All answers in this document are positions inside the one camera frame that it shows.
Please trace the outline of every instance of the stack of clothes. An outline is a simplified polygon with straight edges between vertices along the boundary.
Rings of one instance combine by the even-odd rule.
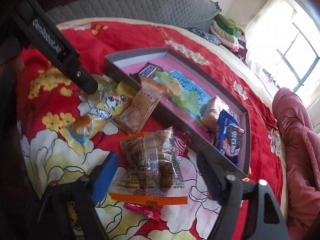
[[[242,27],[219,13],[210,26],[210,32],[221,41],[223,46],[227,47],[240,60],[245,62],[247,49],[245,47],[246,40]]]

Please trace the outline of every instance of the screw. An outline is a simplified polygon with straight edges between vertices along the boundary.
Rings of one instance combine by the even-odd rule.
[[[55,186],[55,185],[57,185],[58,184],[58,182],[56,181],[56,180],[52,180],[52,181],[50,181],[49,183],[48,183],[48,186],[49,187],[53,187],[53,186]]]
[[[268,182],[266,182],[264,179],[259,179],[259,184],[262,186],[268,185]]]
[[[80,180],[82,182],[85,182],[85,181],[89,180],[89,177],[87,175],[83,175],[83,176],[80,177]]]
[[[232,174],[228,174],[228,175],[226,176],[226,178],[227,178],[227,180],[231,180],[231,181],[236,180],[236,177],[233,176]]]

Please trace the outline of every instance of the blue gripper pad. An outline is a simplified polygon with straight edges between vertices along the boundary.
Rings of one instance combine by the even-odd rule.
[[[110,152],[104,163],[105,162],[107,162],[105,164],[105,167],[97,176],[92,187],[91,201],[94,206],[96,206],[99,201],[104,200],[106,196],[111,181],[116,174],[116,170],[119,166],[118,155],[114,152]]]

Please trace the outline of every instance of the blue candy wrapper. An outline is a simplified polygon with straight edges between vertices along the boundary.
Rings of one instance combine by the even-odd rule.
[[[219,115],[218,127],[215,146],[221,154],[237,165],[245,131],[225,110],[222,110]]]

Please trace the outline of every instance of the bed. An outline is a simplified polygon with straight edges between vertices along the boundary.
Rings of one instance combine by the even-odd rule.
[[[189,57],[214,78],[220,79],[239,101],[247,105],[253,121],[251,126],[254,124],[252,141],[255,143],[252,152],[258,155],[252,154],[252,174],[248,177],[252,181],[265,178],[269,182],[285,215],[287,199],[284,152],[270,111],[272,97],[257,76],[240,60],[226,49],[171,25],[121,18],[89,18],[63,23],[58,27],[80,51],[80,60],[91,74],[102,74],[106,54],[141,46],[166,46]],[[112,123],[106,125],[88,144],[84,159],[80,155],[74,155],[59,134],[59,127],[84,114],[92,103],[79,96],[79,90],[74,84],[59,77],[54,66],[38,51],[29,50],[22,57],[28,68],[18,75],[18,129],[15,129],[15,137],[20,138],[23,162],[32,187],[37,196],[41,197],[49,181],[74,181],[82,174],[90,173],[108,151],[119,151],[118,144],[112,142],[117,141],[120,131]],[[45,83],[36,84],[39,78],[45,79]],[[153,120],[145,125],[146,130],[159,128],[161,127]],[[259,137],[258,133],[263,133],[264,136]],[[180,166],[189,196],[188,208],[166,207],[161,223],[154,223],[126,211],[123,203],[114,202],[106,195],[96,210],[109,236],[113,239],[161,237],[190,240],[208,236],[219,214],[219,205],[206,194],[206,186],[197,171],[196,154],[189,150],[182,159]],[[19,205],[19,198],[16,196],[12,200],[14,203],[10,205]],[[247,203],[244,202],[234,239],[240,237],[246,207]],[[77,216],[72,207],[70,210],[74,228],[81,238],[82,231],[77,223]]]
[[[79,0],[47,14],[56,24],[89,17],[120,17],[196,27],[209,33],[219,12],[218,3],[212,0]]]

